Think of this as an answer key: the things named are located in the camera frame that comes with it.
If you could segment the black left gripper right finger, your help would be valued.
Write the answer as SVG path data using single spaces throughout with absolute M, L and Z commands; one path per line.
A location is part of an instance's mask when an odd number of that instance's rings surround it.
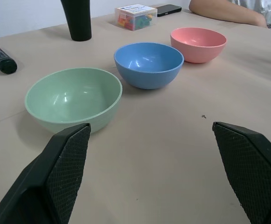
M 271 224 L 271 142 L 262 134 L 223 122 L 212 130 L 227 179 L 252 224 Z

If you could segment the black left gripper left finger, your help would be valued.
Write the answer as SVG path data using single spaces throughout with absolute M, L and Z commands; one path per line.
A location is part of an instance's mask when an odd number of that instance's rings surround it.
M 0 224 L 67 224 L 80 189 L 89 123 L 54 134 L 0 202 Z

